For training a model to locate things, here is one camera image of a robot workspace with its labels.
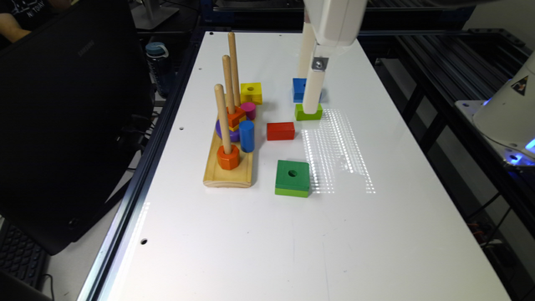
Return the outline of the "person forearm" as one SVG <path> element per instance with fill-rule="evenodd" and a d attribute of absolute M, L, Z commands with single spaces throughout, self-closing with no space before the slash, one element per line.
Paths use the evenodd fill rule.
<path fill-rule="evenodd" d="M 15 43 L 30 34 L 30 31 L 21 28 L 15 17 L 9 13 L 0 14 L 0 30 L 1 35 L 11 43 Z"/>

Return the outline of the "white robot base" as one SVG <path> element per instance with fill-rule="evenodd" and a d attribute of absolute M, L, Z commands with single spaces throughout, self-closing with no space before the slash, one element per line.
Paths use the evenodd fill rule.
<path fill-rule="evenodd" d="M 490 99 L 459 100 L 455 107 L 504 166 L 534 167 L 534 56 Z"/>

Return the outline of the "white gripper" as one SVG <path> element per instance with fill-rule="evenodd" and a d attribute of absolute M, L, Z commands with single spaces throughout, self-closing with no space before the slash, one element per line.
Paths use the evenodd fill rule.
<path fill-rule="evenodd" d="M 307 78 L 303 95 L 305 114 L 317 112 L 328 57 L 338 48 L 354 43 L 366 5 L 366 0 L 304 0 L 310 23 L 303 24 L 297 77 Z"/>

